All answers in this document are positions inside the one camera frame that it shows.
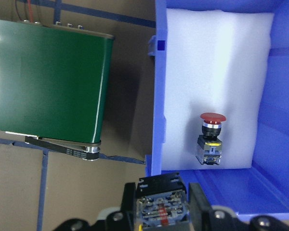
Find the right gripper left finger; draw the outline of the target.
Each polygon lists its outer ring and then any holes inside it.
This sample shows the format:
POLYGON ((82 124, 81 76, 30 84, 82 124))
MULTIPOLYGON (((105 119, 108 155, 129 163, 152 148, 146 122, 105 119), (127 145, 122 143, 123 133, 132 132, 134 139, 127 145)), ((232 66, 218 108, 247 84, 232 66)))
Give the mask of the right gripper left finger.
POLYGON ((124 231, 133 231, 136 217, 136 185, 134 182, 125 184, 120 210, 123 214, 124 231))

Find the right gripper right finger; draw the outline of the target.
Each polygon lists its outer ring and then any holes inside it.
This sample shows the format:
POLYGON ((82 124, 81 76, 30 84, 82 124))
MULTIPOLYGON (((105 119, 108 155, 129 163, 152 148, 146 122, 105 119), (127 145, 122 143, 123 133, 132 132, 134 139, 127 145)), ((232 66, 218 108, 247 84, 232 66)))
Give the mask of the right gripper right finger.
POLYGON ((200 184, 189 183, 190 220, 195 231, 210 231, 211 205, 207 200, 200 184))

